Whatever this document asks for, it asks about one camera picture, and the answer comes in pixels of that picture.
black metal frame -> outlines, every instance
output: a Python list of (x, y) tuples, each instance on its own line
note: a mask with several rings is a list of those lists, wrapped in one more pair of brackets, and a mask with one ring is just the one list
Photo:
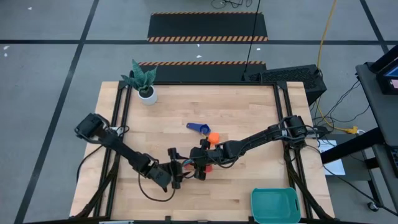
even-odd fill
[[(282, 111), (282, 105), (280, 102), (280, 96), (279, 96), (279, 89), (278, 89), (278, 84), (283, 86), (281, 87), (283, 89), (284, 93), (284, 99), (285, 99), (285, 104), (286, 104), (286, 110), (288, 116), (292, 115), (292, 107), (290, 105), (290, 99), (289, 99), (289, 93), (287, 91), (287, 85), (286, 82), (279, 82), (279, 83), (248, 83), (248, 82), (156, 82), (155, 85), (267, 85), (267, 86), (272, 86), (274, 89), (274, 97), (275, 97), (275, 103), (276, 103), (276, 109), (277, 109), (277, 114), (278, 114), (278, 119), (279, 121), (283, 118), (283, 111)], [(114, 106), (114, 111), (113, 111), (113, 117), (112, 117), (112, 124), (116, 124), (117, 116), (119, 113), (119, 105), (120, 105), (120, 100), (121, 100), (121, 95), (122, 91), (124, 88), (125, 84), (124, 82), (119, 82), (118, 86), (118, 92), (116, 94), (116, 101), (115, 101), (115, 106)], [(131, 87), (127, 89), (127, 94), (126, 94), (126, 101), (124, 104), (123, 108), (123, 116), (122, 116), (122, 123), (121, 125), (126, 125), (127, 121), (127, 114), (128, 114), (128, 109), (129, 109), (129, 104), (130, 104), (130, 95), (131, 95)], [(287, 146), (284, 144), (284, 150), (288, 151), (289, 149)], [(103, 167), (101, 171), (101, 180), (100, 183), (103, 183), (104, 178), (106, 177), (106, 173), (108, 171), (108, 166), (109, 166), (109, 160), (110, 160), (110, 155), (111, 153), (108, 152), (109, 149), (106, 149), (106, 154), (104, 156), (104, 162), (103, 162)], [(296, 156), (296, 163), (297, 163), (297, 170), (298, 174), (300, 176), (301, 181), (307, 186), (306, 181), (305, 181), (305, 175), (304, 175), (304, 169), (303, 169), (303, 164), (302, 164), (302, 159), (301, 155), (299, 152), (295, 152)], [(120, 155), (115, 155), (115, 160), (114, 162), (119, 163), (120, 160)], [(111, 182), (111, 186), (109, 188), (109, 197), (108, 201), (106, 204), (106, 217), (111, 217), (112, 214), (112, 207), (113, 207), (113, 198), (116, 190), (116, 180), (117, 180), (117, 174), (115, 178)], [(295, 183), (294, 181), (290, 178), (289, 176), (289, 185), (293, 189), (295, 189)], [(305, 207), (305, 212), (307, 214), (307, 218), (312, 219), (312, 209), (307, 202), (307, 200), (303, 197), (304, 201), (304, 207)], [(94, 212), (94, 217), (99, 216), (100, 214), (100, 207), (101, 207), (101, 202), (100, 200), (98, 204), (95, 207), (95, 212)]]

teal plastic bin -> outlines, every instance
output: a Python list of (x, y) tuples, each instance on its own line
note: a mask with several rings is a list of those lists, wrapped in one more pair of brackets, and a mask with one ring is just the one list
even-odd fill
[(298, 223), (301, 219), (296, 191), (286, 189), (254, 189), (251, 211), (258, 223)]

wooden tabletop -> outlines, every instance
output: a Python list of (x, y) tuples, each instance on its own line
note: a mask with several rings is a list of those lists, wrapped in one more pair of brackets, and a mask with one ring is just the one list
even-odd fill
[[(117, 82), (103, 82), (95, 113), (112, 118)], [(302, 83), (288, 83), (293, 114), (300, 115), (305, 124), (312, 125), (307, 98)], [(271, 86), (156, 86), (158, 101), (152, 106), (141, 103), (133, 90), (129, 107), (124, 143), (135, 151), (146, 152), (160, 162), (169, 162), (167, 149), (176, 147), (182, 156), (199, 146), (201, 136), (185, 127), (188, 122), (206, 123), (213, 132), (220, 133), (221, 141), (240, 140), (278, 123), (275, 98)], [(286, 116), (283, 93), (281, 103)], [(121, 120), (124, 100), (118, 121)], [(306, 139), (317, 146), (316, 141)], [(97, 145), (88, 144), (85, 154)], [(169, 202), (146, 199), (138, 187), (137, 172), (122, 158), (114, 198), (112, 219), (213, 220), (247, 221), (251, 216), (250, 195), (254, 188), (288, 187), (286, 166), (280, 141), (270, 142), (247, 152), (230, 169), (213, 166), (205, 181), (185, 179)], [(309, 191), (323, 209), (334, 217), (328, 186), (319, 153), (306, 147), (301, 150), (303, 168)], [(98, 187), (104, 150), (90, 157), (81, 168), (71, 215), (76, 215), (90, 200)], [(151, 197), (165, 199), (153, 181), (142, 178), (142, 187)], [(302, 217), (305, 210), (298, 191)], [(103, 200), (102, 213), (106, 199)]]

